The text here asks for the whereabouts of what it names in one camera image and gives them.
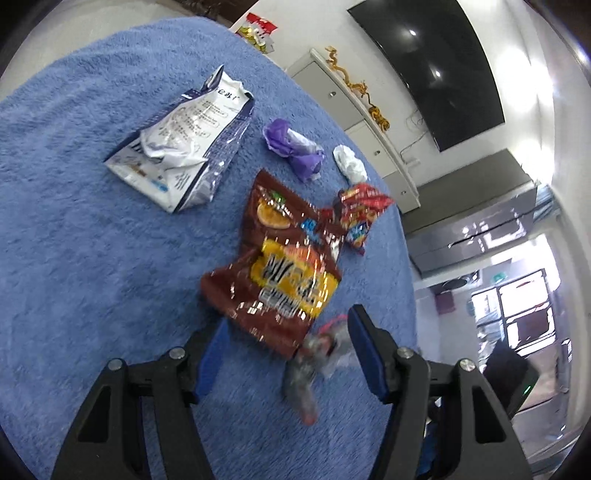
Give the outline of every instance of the brown snack bag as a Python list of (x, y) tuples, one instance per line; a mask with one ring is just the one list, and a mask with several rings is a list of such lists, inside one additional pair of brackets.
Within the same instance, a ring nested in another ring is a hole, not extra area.
[(341, 280), (338, 249), (327, 238), (340, 246), (343, 234), (261, 170), (244, 214), (241, 256), (205, 274), (201, 290), (220, 312), (291, 358)]

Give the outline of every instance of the golden dragon figurine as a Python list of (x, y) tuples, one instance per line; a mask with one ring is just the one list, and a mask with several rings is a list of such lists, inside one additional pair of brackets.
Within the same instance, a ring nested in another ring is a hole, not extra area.
[(388, 130), (390, 128), (390, 122), (388, 122), (388, 120), (386, 120), (382, 114), (379, 111), (379, 108), (376, 107), (372, 102), (371, 102), (371, 98), (369, 96), (368, 93), (368, 86), (366, 85), (365, 81), (361, 82), (361, 83), (351, 83), (350, 79), (349, 79), (349, 73), (347, 72), (347, 70), (345, 70), (343, 67), (339, 67), (337, 65), (337, 58), (336, 58), (336, 48), (334, 47), (326, 47), (325, 50), (329, 53), (329, 58), (328, 60), (326, 60), (326, 63), (329, 65), (329, 68), (331, 70), (335, 70), (338, 72), (341, 72), (343, 74), (343, 81), (345, 82), (345, 85), (347, 87), (349, 87), (349, 89), (351, 89), (351, 91), (353, 93), (355, 93), (356, 91), (359, 92), (359, 96), (363, 99), (363, 97), (367, 97), (368, 98), (368, 104), (369, 104), (369, 114), (371, 115), (371, 117), (374, 119), (374, 121), (379, 125), (380, 129), (382, 130), (382, 132), (385, 132), (386, 130)]

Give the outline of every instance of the white snack bag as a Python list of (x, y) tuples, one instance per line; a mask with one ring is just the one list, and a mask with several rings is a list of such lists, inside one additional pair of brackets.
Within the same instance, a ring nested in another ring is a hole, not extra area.
[(105, 164), (167, 212), (210, 202), (253, 107), (252, 94), (222, 65), (200, 90), (185, 92), (127, 138)]

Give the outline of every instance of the clear plastic wrapper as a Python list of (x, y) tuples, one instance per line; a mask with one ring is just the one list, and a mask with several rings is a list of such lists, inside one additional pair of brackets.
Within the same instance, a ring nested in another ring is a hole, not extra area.
[(105, 161), (123, 181), (168, 212), (210, 202), (236, 154), (254, 107), (220, 66)]
[(320, 414), (312, 389), (316, 374), (330, 378), (337, 368), (356, 365), (359, 361), (349, 336), (347, 316), (341, 315), (324, 325), (318, 333), (309, 333), (295, 357), (287, 362), (283, 395), (302, 422), (312, 425)]

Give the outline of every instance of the crumpled white paper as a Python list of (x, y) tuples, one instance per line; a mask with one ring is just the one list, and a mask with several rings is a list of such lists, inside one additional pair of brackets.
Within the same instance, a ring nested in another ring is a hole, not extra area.
[(363, 162), (355, 157), (355, 152), (346, 145), (339, 145), (333, 150), (335, 162), (341, 173), (347, 177), (349, 183), (354, 185), (367, 181), (368, 174)]

